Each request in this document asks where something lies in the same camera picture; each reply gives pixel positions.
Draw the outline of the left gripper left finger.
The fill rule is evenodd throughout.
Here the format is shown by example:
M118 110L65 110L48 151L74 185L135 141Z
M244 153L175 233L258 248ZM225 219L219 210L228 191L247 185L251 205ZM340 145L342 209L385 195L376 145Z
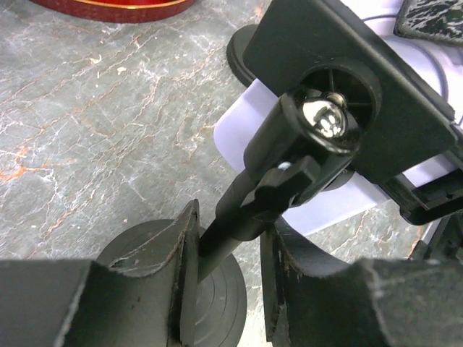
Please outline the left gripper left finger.
M192 346L199 204L108 263L3 260L3 346Z

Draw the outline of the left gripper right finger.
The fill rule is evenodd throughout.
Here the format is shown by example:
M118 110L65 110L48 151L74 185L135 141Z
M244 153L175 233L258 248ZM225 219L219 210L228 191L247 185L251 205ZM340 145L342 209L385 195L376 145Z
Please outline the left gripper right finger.
M406 260L326 253L286 223L260 238L266 338L273 346L460 346L462 218Z

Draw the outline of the purple case phone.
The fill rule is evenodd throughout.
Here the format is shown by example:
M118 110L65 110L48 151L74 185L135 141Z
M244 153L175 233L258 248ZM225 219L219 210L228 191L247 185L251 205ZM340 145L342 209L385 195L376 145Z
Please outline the purple case phone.
M426 41L398 38L393 26L401 1L345 1L366 25L387 42L456 111L462 121L462 50ZM244 169L243 154L277 97L256 80L215 125L216 148L236 171ZM377 186L355 174L341 187L321 192L311 201L287 210L283 219L307 236L369 210L389 198Z

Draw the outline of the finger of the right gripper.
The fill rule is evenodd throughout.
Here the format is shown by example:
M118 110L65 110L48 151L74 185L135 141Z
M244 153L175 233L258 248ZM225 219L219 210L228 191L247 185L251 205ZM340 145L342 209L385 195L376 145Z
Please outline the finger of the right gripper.
M403 1L396 17L394 34L462 47L462 1Z

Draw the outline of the black phone stand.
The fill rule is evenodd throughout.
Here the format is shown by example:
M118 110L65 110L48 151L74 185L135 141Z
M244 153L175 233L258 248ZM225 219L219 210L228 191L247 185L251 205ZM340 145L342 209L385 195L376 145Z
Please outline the black phone stand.
M339 1L273 1L245 50L278 99L244 151L245 167L197 241L195 338L235 346L245 321L242 272L232 252L260 239L288 209L311 201L351 168L411 223L462 209L462 170L413 187L404 171L459 155L453 109ZM101 254L109 262L173 220L128 229Z
M251 85L255 75L245 66L243 54L257 27L257 24L241 27L232 35L226 47L226 59L231 72L245 87Z

